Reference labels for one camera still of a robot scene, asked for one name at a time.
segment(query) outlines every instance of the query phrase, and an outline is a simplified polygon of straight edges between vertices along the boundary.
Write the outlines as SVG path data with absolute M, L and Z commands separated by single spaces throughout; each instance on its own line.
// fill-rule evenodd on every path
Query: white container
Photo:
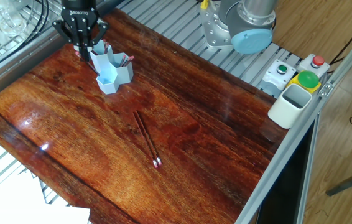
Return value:
M 318 77 L 321 78 L 327 71 L 328 69 L 330 69 L 330 65 L 325 63 L 319 67 L 313 67 L 312 66 L 312 62 L 313 62 L 313 58 L 316 55 L 314 54 L 310 54 L 309 56 L 307 56 L 307 58 L 303 61 L 301 61 L 297 67 L 297 71 L 301 72 L 301 71 L 311 71 L 314 72 L 314 74 Z
M 105 94 L 112 94 L 118 91 L 119 85 L 130 83 L 133 78 L 133 67 L 130 62 L 126 67 L 119 67 L 123 56 L 129 57 L 125 53 L 113 54 L 111 46 L 108 47 L 108 53 L 104 54 L 104 45 L 101 40 L 96 46 L 95 55 L 90 52 L 90 57 L 95 65 L 95 69 L 100 74 L 96 78 L 100 90 Z
M 282 128 L 291 128 L 312 100 L 312 95 L 302 87 L 291 84 L 278 97 L 267 115 Z

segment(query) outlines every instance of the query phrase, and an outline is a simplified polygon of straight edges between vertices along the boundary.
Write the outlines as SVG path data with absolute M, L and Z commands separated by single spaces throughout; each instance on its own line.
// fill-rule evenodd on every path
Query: robotic arm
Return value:
M 210 47 L 254 54 L 272 41 L 277 0 L 209 0 L 200 17 Z
M 63 20 L 54 21 L 53 26 L 65 40 L 74 45 L 74 49 L 79 51 L 82 58 L 89 62 L 89 52 L 104 36 L 109 25 L 99 18 L 96 0 L 62 0 L 62 6 Z M 92 39 L 91 33 L 96 24 L 99 33 Z

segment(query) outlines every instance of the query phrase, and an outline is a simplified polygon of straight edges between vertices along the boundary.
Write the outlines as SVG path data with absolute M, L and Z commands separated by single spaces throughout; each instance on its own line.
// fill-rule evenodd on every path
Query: emergency stop button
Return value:
M 320 67 L 321 65 L 324 64 L 324 62 L 325 62 L 325 61 L 324 61 L 324 58 L 317 55 L 317 56 L 314 56 L 312 63 L 313 63 L 315 66 Z

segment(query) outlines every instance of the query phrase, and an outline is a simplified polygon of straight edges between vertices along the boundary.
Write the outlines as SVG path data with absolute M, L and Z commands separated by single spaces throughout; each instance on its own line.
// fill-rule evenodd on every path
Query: floor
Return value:
M 352 1 L 281 0 L 276 11 L 274 42 L 303 58 L 315 53 L 329 63 L 352 36 Z M 352 69 L 322 111 L 304 223 L 352 223 L 352 188 L 325 194 L 352 175 L 350 116 Z

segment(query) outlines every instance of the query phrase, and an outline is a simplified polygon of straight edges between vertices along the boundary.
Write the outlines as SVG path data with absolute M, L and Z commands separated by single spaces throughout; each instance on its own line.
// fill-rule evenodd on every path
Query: control box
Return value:
M 310 54 L 305 60 L 301 61 L 297 67 L 297 71 L 311 71 L 318 78 L 321 78 L 330 68 L 330 65 L 325 63 L 324 58 L 318 55 Z
M 258 89 L 265 93 L 278 97 L 295 75 L 296 69 L 285 62 L 275 60 L 265 72 Z

